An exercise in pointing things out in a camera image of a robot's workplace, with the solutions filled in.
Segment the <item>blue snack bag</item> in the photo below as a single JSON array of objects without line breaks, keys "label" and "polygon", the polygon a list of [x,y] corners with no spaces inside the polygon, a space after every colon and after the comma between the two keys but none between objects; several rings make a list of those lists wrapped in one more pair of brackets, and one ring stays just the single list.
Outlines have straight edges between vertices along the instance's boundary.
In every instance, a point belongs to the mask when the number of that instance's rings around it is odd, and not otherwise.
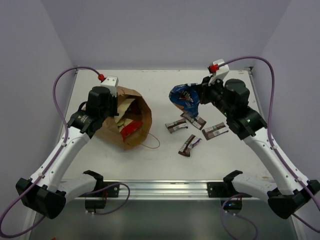
[{"label": "blue snack bag", "polygon": [[196,83],[176,85],[170,90],[168,97],[177,108],[192,118],[199,115],[200,98]]}]

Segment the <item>purple brown candy wrapper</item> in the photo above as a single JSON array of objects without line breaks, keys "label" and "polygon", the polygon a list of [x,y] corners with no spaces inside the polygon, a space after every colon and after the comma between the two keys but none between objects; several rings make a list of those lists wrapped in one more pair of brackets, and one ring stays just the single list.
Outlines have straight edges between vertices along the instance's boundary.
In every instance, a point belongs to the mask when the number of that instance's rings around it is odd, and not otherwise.
[{"label": "purple brown candy wrapper", "polygon": [[188,120],[195,128],[197,128],[198,130],[202,130],[203,127],[206,125],[206,121],[201,118],[200,116],[196,116],[196,117],[192,117],[189,114],[183,112],[181,115],[181,117],[185,118],[186,120]]}]

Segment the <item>dark chocolate bar wrapper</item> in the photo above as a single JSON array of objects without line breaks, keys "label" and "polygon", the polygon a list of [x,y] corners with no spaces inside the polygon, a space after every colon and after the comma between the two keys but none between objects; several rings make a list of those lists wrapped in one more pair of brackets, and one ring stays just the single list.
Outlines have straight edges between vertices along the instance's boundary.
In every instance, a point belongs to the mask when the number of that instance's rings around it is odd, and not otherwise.
[{"label": "dark chocolate bar wrapper", "polygon": [[207,141],[228,132],[229,128],[224,122],[202,129],[202,134]]}]

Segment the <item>red chip bag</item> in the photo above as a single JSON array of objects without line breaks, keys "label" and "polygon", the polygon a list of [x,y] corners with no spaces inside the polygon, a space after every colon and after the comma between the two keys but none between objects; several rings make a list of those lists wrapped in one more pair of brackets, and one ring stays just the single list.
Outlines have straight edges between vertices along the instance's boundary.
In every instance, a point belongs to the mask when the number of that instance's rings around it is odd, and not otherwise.
[{"label": "red chip bag", "polygon": [[134,133],[142,125],[143,125],[142,121],[136,121],[131,119],[129,120],[129,123],[125,123],[124,127],[120,130],[120,134],[122,136],[123,141],[125,141],[129,135]]}]

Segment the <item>brown chocolate bar wrapper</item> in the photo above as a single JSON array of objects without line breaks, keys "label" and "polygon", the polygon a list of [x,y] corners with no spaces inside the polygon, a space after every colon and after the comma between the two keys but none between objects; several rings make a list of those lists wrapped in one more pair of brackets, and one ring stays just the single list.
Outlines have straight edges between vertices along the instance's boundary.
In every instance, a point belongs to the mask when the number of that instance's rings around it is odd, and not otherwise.
[{"label": "brown chocolate bar wrapper", "polygon": [[187,129],[188,128],[188,124],[187,124],[186,120],[184,118],[182,118],[182,119],[179,119],[177,121],[166,123],[165,127],[172,134],[172,133],[174,133],[174,132],[176,132],[178,130]]}]

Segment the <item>brown purple chocolate bar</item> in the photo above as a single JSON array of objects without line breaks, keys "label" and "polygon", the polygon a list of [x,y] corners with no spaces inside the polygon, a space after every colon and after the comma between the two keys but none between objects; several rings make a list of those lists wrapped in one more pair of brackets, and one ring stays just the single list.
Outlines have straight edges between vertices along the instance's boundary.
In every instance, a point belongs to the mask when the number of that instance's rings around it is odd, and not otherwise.
[{"label": "brown purple chocolate bar", "polygon": [[189,138],[184,142],[182,147],[179,149],[178,154],[190,157],[191,156],[191,150],[202,141],[201,138],[191,134]]}]

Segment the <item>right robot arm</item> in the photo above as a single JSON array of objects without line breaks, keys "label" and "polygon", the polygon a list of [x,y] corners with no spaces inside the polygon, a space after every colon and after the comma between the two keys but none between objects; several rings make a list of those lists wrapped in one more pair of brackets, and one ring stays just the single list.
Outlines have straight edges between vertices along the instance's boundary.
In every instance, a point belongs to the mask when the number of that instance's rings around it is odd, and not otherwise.
[{"label": "right robot arm", "polygon": [[211,103],[226,117],[228,128],[251,148],[273,178],[268,182],[235,170],[223,178],[227,196],[244,193],[258,198],[278,217],[288,219],[320,191],[320,183],[303,175],[268,135],[267,123],[248,105],[250,91],[242,80],[224,82],[206,76],[197,92],[201,104]]}]

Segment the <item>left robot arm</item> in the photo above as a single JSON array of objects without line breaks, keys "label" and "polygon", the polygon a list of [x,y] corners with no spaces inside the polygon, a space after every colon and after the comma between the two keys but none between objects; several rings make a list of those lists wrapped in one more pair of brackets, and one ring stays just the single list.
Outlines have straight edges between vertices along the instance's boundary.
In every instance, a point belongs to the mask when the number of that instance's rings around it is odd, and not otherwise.
[{"label": "left robot arm", "polygon": [[71,200],[90,193],[103,193],[103,176],[84,171],[80,177],[62,183],[66,170],[78,152],[90,141],[108,117],[117,113],[115,87],[95,86],[88,93],[85,109],[79,108],[67,123],[68,134],[61,138],[41,167],[29,178],[20,178],[15,185],[24,206],[49,218],[56,218]]}]

